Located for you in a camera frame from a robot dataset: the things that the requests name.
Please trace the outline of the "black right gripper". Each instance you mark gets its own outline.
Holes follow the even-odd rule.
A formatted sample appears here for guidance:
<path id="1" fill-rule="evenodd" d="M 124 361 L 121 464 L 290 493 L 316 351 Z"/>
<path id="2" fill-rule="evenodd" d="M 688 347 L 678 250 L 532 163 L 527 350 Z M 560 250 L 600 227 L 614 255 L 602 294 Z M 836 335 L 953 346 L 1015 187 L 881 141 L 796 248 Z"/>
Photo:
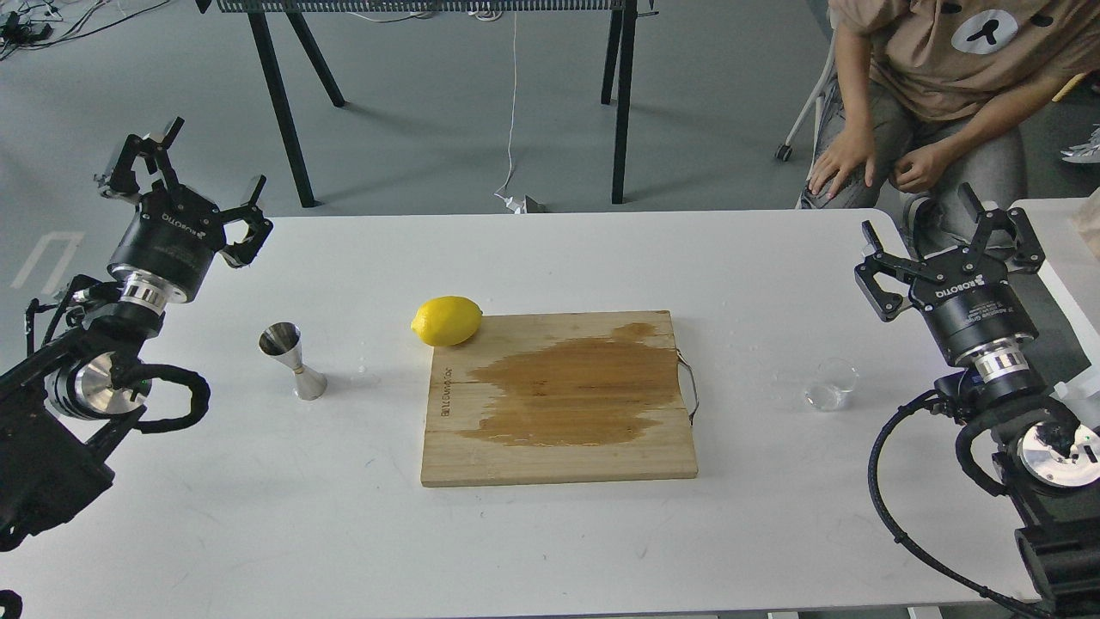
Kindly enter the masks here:
<path id="1" fill-rule="evenodd" d="M 1038 336 L 1007 281 L 1007 272 L 1036 273 L 1046 259 L 1023 209 L 986 209 L 966 181 L 957 195 L 975 222 L 974 236 L 961 248 L 939 252 L 925 264 L 895 257 L 884 250 L 870 220 L 865 220 L 861 232 L 870 250 L 855 267 L 859 289 L 883 322 L 895 320 L 912 306 L 912 299 L 886 291 L 877 277 L 884 275 L 910 286 L 919 281 L 920 314 L 952 367 L 970 364 L 977 349 Z"/>

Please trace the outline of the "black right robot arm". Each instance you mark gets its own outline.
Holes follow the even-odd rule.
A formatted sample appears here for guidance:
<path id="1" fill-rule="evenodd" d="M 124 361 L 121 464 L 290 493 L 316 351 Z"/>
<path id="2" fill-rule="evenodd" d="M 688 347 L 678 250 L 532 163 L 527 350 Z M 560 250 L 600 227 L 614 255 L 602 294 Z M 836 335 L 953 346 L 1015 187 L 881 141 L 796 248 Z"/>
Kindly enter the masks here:
<path id="1" fill-rule="evenodd" d="M 908 307 L 919 310 L 956 369 L 900 405 L 881 428 L 865 471 L 871 502 L 897 544 L 990 603 L 1028 618 L 1096 618 L 1097 433 L 1052 396 L 1026 360 L 1022 347 L 1037 328 L 1009 281 L 1012 270 L 1040 270 L 1045 254 L 1021 208 L 986 209 L 968 184 L 958 192 L 974 235 L 938 254 L 895 257 L 864 222 L 869 247 L 855 277 L 865 297 L 886 322 Z M 952 571 L 888 510 L 879 483 L 883 447 L 903 420 L 922 410 L 960 427 L 954 452 L 963 473 L 990 496 L 1013 502 L 1023 522 L 1018 552 L 1040 603 L 1021 603 Z"/>

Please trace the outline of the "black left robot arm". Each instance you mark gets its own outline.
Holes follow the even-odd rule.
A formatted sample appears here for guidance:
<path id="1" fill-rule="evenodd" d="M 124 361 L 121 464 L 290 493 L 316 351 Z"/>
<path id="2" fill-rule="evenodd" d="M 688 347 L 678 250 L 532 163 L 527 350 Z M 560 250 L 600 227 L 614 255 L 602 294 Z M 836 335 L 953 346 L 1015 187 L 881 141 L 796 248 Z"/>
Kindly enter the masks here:
<path id="1" fill-rule="evenodd" d="M 28 360 L 1 382 L 3 551 L 67 524 L 114 479 L 107 458 L 129 432 L 175 432 L 207 414 L 209 384 L 193 371 L 145 364 L 142 345 L 166 306 L 198 295 L 216 255 L 248 266 L 271 234 L 256 176 L 242 205 L 220 209 L 182 184 L 168 152 L 182 129 L 129 136 L 99 177 L 100 194 L 135 207 L 107 263 L 110 279 L 72 278 L 55 303 L 25 310 Z"/>

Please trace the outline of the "person's left hand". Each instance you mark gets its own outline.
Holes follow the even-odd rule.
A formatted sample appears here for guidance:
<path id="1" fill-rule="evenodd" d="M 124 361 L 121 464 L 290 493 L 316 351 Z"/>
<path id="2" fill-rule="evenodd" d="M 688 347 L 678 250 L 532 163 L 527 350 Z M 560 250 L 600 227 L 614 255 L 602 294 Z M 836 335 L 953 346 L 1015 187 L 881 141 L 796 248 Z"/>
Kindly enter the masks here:
<path id="1" fill-rule="evenodd" d="M 920 146 L 900 157 L 890 174 L 890 184 L 903 194 L 931 191 L 943 173 L 956 161 L 950 146 L 930 144 Z"/>

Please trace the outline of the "person's right hand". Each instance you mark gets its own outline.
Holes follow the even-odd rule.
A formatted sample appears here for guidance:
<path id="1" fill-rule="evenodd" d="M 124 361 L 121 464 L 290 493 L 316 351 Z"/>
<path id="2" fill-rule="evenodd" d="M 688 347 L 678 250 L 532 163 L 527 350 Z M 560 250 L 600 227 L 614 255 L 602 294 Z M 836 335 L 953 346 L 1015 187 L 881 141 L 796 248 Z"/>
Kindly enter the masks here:
<path id="1" fill-rule="evenodd" d="M 810 195 L 833 199 L 844 187 L 872 187 L 876 154 L 871 128 L 845 126 L 810 168 Z"/>

